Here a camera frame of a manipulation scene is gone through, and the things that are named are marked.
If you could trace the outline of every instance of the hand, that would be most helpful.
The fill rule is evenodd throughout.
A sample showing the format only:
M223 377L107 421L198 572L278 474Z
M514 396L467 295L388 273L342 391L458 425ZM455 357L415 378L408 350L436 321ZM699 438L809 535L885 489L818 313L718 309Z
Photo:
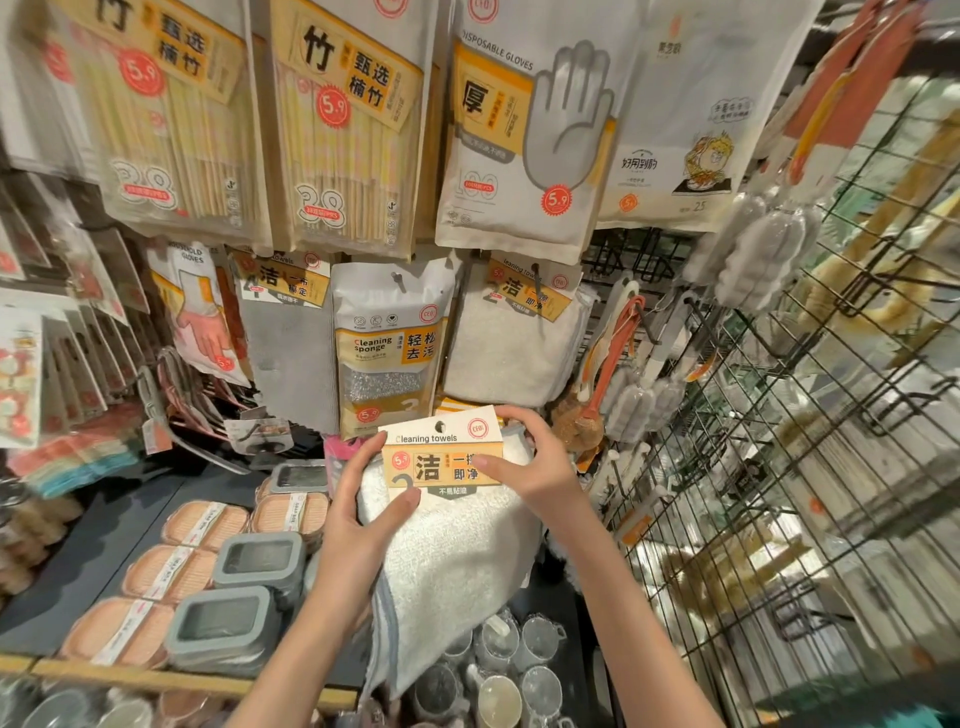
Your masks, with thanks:
M304 609L326 610L329 619L337 620L344 638L370 603L387 546L420 505L420 489L408 488L369 525L357 521L356 497L364 468L386 440L387 433L378 432L344 466L326 514L317 580L304 605Z
M613 92L604 88L609 69L610 55L581 40L557 51L553 71L535 77L523 163L540 189L572 190L593 168L613 106Z
M504 420L519 420L534 439L537 454L529 465L508 463L492 455L474 455L473 465L484 475L513 489L551 531L567 531L584 513L592 515L587 494L580 487L564 444L543 417L530 409L501 404L496 414Z

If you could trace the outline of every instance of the red price circle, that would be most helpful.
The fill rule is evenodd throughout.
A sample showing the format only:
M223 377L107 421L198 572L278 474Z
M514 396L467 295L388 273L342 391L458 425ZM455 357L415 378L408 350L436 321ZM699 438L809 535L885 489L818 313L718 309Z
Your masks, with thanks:
M346 93L333 85L317 92L317 113L328 127L341 129L350 120L350 101Z
M496 17L499 0L469 0L467 10L478 23L489 23Z
M54 78L65 84L73 83L73 73L70 71L70 63L66 59L66 50L62 45L48 41L43 58L47 61L47 68L50 69Z
M553 216L563 215L570 209L572 203L573 194L565 184L554 184L552 187L547 187L546 192L540 199L543 211Z
M117 57L120 74L127 85L141 96L159 96L166 83L160 67L143 51L127 49Z
M379 407L367 407L367 409L361 409L357 412L357 420L368 425L371 422L375 422L376 418L380 416Z

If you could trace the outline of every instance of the grey plastic container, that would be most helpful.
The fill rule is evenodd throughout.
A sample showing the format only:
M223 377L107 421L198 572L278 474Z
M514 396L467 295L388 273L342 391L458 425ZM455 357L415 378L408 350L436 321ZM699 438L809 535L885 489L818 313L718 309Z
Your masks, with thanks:
M271 493L326 493L325 460L291 460L270 473Z
M306 545L299 533L241 533L220 547L213 568L216 589L262 584L274 591L276 607L300 601Z
M280 613L270 590L233 587L200 592L182 601L164 646L175 667L204 671L207 665L252 660L272 652L279 634Z

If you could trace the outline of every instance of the soap dish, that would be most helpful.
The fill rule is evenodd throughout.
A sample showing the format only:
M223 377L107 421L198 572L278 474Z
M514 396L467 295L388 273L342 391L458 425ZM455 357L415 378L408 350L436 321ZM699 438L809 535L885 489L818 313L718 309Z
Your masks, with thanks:
M248 519L247 511L238 505L191 500L167 519L160 540L170 546L217 551L230 536L247 530Z
M224 542L213 570L217 589L261 584L289 609L300 600L306 548L299 533L242 533Z

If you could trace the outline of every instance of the glove illustration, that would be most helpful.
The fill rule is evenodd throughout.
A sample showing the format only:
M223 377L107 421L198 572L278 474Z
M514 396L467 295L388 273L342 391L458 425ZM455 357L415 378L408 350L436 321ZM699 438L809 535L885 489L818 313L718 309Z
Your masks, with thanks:
M613 106L613 91L604 88L609 69L610 55L581 40L557 51L553 70L534 78L523 163L540 189L573 189L593 168Z

